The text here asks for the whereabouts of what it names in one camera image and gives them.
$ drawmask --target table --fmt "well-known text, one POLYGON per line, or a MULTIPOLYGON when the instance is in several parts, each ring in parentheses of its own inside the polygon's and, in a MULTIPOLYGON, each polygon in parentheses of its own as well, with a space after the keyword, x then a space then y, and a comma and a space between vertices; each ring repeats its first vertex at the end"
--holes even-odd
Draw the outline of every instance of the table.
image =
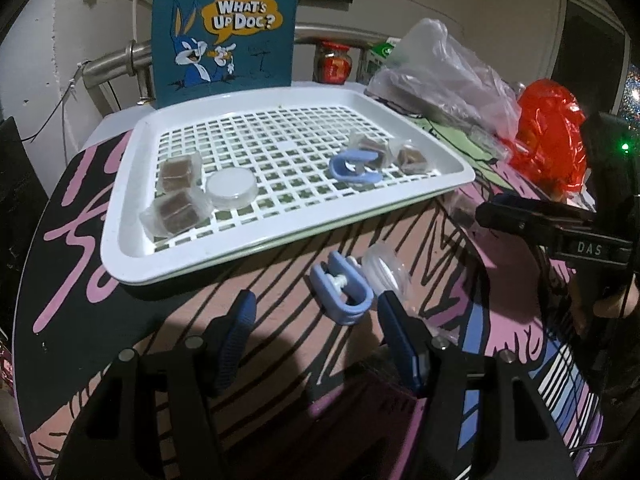
MULTIPOLYGON (((476 170, 462 192, 541 193, 464 134, 410 117, 476 170)), ((372 371, 382 339, 375 315, 351 328, 325 317, 305 280, 331 250, 359 255, 384 240, 412 274, 409 307, 449 330, 465 351, 510 348, 526 364, 568 447, 595 442, 599 400, 570 348, 569 272, 542 250, 472 232, 438 199, 215 267, 204 288, 140 298, 110 278, 99 243, 128 133, 74 158, 53 193, 25 265, 14 327, 15 388, 32 460, 48 476, 74 417, 117 353, 171 348, 226 312, 241 288, 258 297, 257 326, 236 382, 211 403, 238 479, 400 478, 424 402, 372 371)), ((167 478, 178 475, 166 399, 157 398, 167 478)), ((478 394, 468 392, 459 476, 468 478, 478 394)), ((576 471, 588 451, 574 454, 576 471)))

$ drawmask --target metal bolt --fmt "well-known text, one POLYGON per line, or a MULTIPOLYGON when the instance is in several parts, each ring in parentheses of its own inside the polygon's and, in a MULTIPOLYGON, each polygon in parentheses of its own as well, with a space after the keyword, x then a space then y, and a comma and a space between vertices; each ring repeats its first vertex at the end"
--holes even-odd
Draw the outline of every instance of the metal bolt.
POLYGON ((125 348, 118 354, 118 359, 123 363, 128 363, 136 356, 136 351, 133 348, 125 348))
POLYGON ((185 339, 184 345, 189 350, 195 350, 196 348, 200 348, 202 345, 204 345, 204 339, 202 339, 199 335, 192 335, 191 337, 185 339))
POLYGON ((437 335, 431 340, 431 344, 440 350, 446 350, 451 344, 451 341, 444 336, 437 335))
POLYGON ((509 349, 500 350, 498 355, 500 356, 500 359, 502 359, 504 362, 509 364, 514 363, 518 360, 518 358, 516 357, 516 354, 514 354, 509 349))

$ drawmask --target red jar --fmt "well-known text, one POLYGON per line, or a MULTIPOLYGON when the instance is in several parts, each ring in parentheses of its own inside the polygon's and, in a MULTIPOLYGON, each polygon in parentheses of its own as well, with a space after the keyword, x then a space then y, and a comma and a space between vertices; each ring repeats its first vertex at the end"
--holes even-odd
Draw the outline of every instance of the red jar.
POLYGON ((316 48, 314 63, 314 81, 331 85, 343 85, 349 74, 353 61, 348 54, 349 47, 340 43, 323 41, 316 48))

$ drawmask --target teal poster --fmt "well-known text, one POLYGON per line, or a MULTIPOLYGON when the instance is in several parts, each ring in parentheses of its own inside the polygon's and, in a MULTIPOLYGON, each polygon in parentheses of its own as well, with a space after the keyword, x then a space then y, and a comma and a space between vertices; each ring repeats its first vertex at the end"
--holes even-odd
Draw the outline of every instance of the teal poster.
POLYGON ((298 0, 154 0, 158 106, 289 86, 298 0))

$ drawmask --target orange speech bubble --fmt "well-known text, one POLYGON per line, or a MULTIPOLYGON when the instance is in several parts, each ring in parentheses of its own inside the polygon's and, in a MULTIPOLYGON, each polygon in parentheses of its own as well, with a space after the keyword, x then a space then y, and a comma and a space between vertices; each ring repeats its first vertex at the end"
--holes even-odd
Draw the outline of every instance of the orange speech bubble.
POLYGON ((202 9, 204 28, 220 44, 231 36, 250 36, 282 25, 276 0, 215 0, 202 9))

